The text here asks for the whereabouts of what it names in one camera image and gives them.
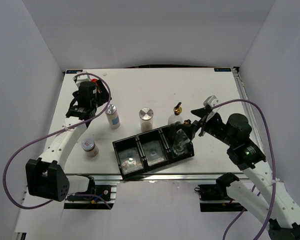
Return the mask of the red lid sauce jar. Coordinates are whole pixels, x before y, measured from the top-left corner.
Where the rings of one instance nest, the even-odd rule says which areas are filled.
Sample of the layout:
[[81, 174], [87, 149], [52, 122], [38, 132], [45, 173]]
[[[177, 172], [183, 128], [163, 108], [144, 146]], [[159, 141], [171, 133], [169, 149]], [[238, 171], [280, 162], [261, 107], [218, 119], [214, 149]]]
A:
[[97, 79], [97, 78], [92, 78], [91, 81], [92, 81], [93, 83], [95, 83], [97, 86], [100, 86], [100, 84], [102, 83], [102, 82], [101, 82], [99, 79]]

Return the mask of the blue label metal-lid shaker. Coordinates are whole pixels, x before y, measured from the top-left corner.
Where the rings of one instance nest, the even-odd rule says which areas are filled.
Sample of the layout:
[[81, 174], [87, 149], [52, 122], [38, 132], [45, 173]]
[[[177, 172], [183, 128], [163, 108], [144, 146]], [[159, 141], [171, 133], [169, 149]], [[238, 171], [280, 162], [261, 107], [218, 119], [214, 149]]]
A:
[[105, 114], [109, 123], [109, 126], [112, 129], [117, 129], [120, 127], [120, 118], [118, 115], [117, 108], [114, 104], [109, 104], [105, 110]]

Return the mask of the dark sauce glass bottle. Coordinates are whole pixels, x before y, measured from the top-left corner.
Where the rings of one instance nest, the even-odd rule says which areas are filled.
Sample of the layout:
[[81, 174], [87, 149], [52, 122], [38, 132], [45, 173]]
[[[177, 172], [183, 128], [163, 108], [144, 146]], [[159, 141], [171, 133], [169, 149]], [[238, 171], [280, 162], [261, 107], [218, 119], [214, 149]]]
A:
[[176, 123], [182, 123], [183, 118], [181, 116], [182, 113], [182, 107], [181, 102], [179, 102], [174, 108], [173, 108], [173, 114], [168, 118], [168, 125], [176, 124]]

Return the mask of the clear glass oil bottle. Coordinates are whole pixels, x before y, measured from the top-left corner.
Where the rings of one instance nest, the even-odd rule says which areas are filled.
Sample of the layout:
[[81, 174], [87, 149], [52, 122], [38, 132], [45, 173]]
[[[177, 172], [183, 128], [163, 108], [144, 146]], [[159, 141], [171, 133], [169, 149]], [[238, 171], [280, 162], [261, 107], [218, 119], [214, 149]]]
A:
[[190, 119], [186, 119], [183, 121], [183, 123], [178, 121], [171, 125], [173, 129], [172, 150], [177, 157], [187, 154], [189, 152], [188, 145], [190, 143], [190, 139], [188, 138], [186, 133], [181, 128], [178, 127], [178, 125], [189, 126], [191, 123], [192, 122]]

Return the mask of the brown spice metal-lid shaker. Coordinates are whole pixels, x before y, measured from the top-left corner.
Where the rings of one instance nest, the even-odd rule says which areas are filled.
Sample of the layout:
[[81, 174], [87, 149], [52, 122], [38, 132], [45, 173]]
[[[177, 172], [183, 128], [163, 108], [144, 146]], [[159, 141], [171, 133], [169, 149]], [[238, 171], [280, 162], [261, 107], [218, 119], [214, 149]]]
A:
[[144, 107], [139, 111], [141, 132], [148, 132], [153, 129], [154, 112], [149, 107]]

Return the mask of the small white lid jar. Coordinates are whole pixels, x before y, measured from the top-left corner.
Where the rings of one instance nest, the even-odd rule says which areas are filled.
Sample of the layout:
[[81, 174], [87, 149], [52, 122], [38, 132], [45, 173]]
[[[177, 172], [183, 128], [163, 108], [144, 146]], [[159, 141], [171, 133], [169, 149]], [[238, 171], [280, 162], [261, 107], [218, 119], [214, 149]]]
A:
[[95, 144], [95, 141], [91, 138], [83, 139], [81, 147], [88, 157], [95, 157], [99, 153], [99, 149]]

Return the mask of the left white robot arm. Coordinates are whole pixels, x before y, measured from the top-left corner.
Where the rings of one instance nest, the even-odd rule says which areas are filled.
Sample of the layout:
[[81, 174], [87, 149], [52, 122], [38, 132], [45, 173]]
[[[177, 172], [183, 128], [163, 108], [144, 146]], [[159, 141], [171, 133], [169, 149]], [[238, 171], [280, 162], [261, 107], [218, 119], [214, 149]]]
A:
[[101, 80], [83, 81], [73, 94], [58, 133], [47, 149], [25, 165], [28, 192], [31, 196], [62, 202], [68, 195], [79, 193], [89, 200], [95, 196], [92, 178], [85, 175], [66, 176], [66, 161], [81, 135], [88, 129], [98, 107], [111, 100], [109, 87]]

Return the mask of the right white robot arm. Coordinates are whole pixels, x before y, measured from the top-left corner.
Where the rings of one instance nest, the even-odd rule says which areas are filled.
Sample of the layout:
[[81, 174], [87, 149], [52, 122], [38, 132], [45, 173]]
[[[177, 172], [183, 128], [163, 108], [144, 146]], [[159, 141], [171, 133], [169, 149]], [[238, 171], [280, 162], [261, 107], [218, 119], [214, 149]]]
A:
[[216, 195], [239, 202], [267, 229], [272, 240], [300, 240], [300, 206], [288, 194], [284, 184], [275, 177], [275, 168], [250, 139], [252, 127], [240, 113], [233, 113], [223, 123], [212, 107], [194, 109], [191, 113], [199, 118], [186, 126], [190, 138], [196, 132], [215, 137], [228, 145], [227, 155], [254, 184], [261, 194], [255, 195], [231, 172], [216, 180]]

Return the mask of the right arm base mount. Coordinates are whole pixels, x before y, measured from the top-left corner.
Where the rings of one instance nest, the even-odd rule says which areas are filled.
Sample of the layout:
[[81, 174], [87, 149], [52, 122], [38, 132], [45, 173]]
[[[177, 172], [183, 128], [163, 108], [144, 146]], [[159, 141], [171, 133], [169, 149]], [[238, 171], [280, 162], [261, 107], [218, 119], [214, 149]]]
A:
[[200, 184], [194, 191], [199, 196], [202, 213], [241, 212], [244, 209], [236, 200], [222, 195], [216, 184]]

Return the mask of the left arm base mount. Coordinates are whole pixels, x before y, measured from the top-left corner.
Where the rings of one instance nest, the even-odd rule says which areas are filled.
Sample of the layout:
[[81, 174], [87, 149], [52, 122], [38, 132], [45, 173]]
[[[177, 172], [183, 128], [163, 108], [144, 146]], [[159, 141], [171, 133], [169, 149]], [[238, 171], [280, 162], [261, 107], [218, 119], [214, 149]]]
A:
[[69, 175], [69, 191], [65, 197], [66, 210], [110, 210], [115, 201], [115, 187], [98, 183], [90, 175]]

